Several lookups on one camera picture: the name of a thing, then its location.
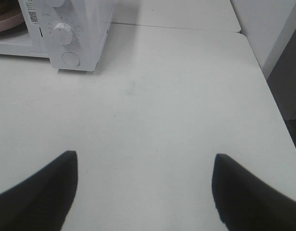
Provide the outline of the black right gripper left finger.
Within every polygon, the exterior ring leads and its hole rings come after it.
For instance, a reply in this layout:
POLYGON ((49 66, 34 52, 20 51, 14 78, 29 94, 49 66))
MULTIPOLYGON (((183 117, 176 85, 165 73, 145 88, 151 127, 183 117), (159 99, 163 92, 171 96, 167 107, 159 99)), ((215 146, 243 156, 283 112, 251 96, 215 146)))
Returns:
POLYGON ((60 231, 78 185, 78 159, 66 151, 0 193, 0 231, 60 231))

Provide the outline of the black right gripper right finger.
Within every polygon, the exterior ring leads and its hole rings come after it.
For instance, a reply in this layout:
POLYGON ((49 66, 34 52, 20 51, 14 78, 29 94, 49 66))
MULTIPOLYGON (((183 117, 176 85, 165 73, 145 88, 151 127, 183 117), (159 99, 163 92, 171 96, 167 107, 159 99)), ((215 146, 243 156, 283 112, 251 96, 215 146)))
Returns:
POLYGON ((296 231, 296 201, 226 154, 215 156, 211 190, 230 231, 296 231))

